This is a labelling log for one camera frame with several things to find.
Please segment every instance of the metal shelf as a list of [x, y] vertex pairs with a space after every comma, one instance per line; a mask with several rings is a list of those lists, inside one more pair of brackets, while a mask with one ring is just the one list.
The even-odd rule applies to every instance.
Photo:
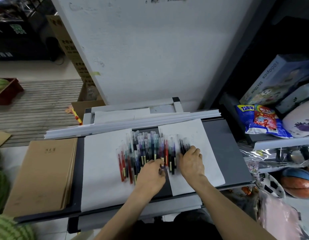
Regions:
[[[244, 132], [245, 125], [241, 122], [236, 111], [236, 106], [240, 104], [239, 100], [227, 93], [224, 93], [219, 100], [219, 104], [225, 106], [227, 111], [231, 114], [238, 126]], [[290, 139], [283, 139], [269, 134], [245, 134], [245, 136], [248, 142], [254, 145], [254, 150], [309, 145], [309, 136]]]

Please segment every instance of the white paper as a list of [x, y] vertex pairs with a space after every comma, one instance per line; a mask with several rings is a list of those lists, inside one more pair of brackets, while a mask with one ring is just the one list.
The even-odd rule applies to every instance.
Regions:
[[81, 211], [124, 204], [134, 185], [121, 182], [116, 149], [122, 145], [131, 129], [86, 136]]
[[[181, 139], [187, 137], [191, 145], [199, 148], [201, 151], [202, 162], [204, 164], [204, 174], [208, 178], [209, 182], [214, 187], [225, 184], [225, 179], [218, 166], [209, 139], [200, 119], [176, 124], [161, 125], [158, 126], [158, 128], [159, 131], [162, 129], [164, 136], [168, 136], [168, 138], [173, 137], [176, 145], [176, 154], [180, 152], [179, 143], [177, 143], [177, 135], [179, 135]], [[178, 162], [179, 159], [177, 156], [177, 169], [175, 170], [175, 174], [168, 174], [173, 196], [194, 192], [192, 187], [181, 175]]]
[[115, 110], [115, 111], [96, 111], [94, 124], [104, 124], [121, 120], [133, 120], [150, 115], [150, 108]]

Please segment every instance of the snack bag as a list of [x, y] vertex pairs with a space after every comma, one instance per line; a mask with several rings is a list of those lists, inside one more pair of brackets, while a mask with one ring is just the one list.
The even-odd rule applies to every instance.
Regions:
[[281, 138], [293, 138], [282, 126], [274, 110], [262, 105], [237, 105], [240, 120], [246, 126], [246, 134], [271, 134]]

